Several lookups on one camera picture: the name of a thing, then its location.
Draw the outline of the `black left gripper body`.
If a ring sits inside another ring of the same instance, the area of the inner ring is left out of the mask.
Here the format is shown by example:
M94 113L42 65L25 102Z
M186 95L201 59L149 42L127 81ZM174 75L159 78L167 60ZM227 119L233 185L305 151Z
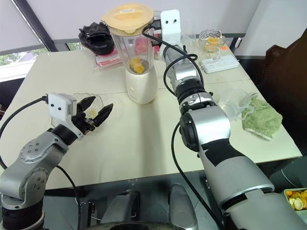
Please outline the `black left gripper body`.
M95 130L93 120L88 119L84 112L77 111L76 115L74 115L71 120L83 135Z

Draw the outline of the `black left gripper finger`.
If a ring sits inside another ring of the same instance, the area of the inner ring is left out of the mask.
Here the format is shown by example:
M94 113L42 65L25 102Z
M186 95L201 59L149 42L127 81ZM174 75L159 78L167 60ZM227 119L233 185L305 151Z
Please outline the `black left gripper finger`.
M84 112L95 100L95 96L89 96L83 98L81 101L77 103L77 111Z
M99 112L98 115L93 119L94 126L99 127L110 115L113 109L113 104L104 106Z

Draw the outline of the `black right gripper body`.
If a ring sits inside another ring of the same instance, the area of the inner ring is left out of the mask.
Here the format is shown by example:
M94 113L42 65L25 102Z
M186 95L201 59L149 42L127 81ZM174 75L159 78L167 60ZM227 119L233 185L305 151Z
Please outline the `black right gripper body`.
M153 20L156 22L153 28L153 36L161 40L161 11L154 11ZM161 46L161 43L152 40L152 47Z

